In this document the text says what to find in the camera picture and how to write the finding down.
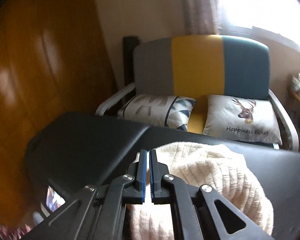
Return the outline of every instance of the black vinyl cushion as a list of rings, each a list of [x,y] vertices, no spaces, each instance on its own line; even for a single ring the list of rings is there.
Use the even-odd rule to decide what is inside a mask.
[[[124,174],[140,149],[178,141],[225,144],[243,154],[274,207],[272,236],[295,239],[300,231],[300,153],[69,112],[30,141],[26,163],[30,176],[68,198],[86,184],[99,186]]]
[[[141,123],[68,112],[28,144],[30,175],[51,185],[62,197],[87,184],[101,186],[124,174],[125,157],[148,128]]]

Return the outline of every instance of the beige wall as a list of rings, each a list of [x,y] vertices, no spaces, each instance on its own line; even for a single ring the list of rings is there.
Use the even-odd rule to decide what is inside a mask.
[[[101,28],[119,89],[124,86],[123,36],[142,42],[185,34],[181,0],[96,0]]]
[[[96,0],[105,43],[119,88],[123,87],[121,39],[142,42],[184,35],[181,0]],[[270,49],[270,88],[284,106],[291,74],[300,72],[300,53],[276,41],[254,38]]]

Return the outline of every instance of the phone screen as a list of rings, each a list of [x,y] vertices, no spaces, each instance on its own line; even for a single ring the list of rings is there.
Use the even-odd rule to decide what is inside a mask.
[[[46,204],[52,211],[56,211],[65,203],[65,200],[52,187],[48,187]]]

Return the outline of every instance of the yellow fabric panel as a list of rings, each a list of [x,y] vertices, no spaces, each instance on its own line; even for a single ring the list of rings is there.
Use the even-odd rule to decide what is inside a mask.
[[[208,111],[206,95],[223,95],[224,55],[221,35],[190,35],[172,39],[174,94],[197,100],[188,131],[202,133]]]
[[[205,126],[208,114],[207,107],[207,97],[202,96],[197,100],[197,103],[192,109],[189,122],[188,122],[188,132],[202,134],[203,128]]]

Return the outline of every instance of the triangular cutout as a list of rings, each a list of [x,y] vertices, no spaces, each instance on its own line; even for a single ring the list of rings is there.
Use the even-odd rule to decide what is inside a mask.
[[[243,222],[236,214],[234,214],[222,201],[215,200],[214,204],[219,212],[223,225],[225,226],[228,234],[244,229],[246,223]]]

